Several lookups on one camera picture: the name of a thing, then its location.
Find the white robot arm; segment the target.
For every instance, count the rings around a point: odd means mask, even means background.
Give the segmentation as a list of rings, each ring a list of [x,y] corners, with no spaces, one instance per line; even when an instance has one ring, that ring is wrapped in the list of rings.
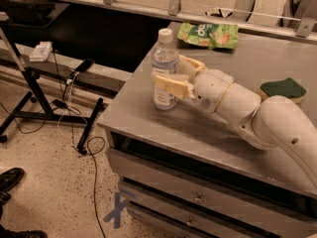
[[[152,60],[152,81],[158,96],[189,98],[209,114],[217,114],[252,146],[269,150],[282,148],[317,186],[317,129],[290,99],[275,95],[262,99],[219,70],[196,59]]]

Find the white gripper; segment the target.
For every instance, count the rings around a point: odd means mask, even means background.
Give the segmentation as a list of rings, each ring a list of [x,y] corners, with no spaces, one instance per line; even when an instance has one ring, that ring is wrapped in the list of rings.
[[[152,80],[155,86],[177,98],[194,97],[193,103],[198,109],[214,113],[234,78],[222,70],[205,68],[206,65],[197,59],[179,56],[179,74],[153,71]]]

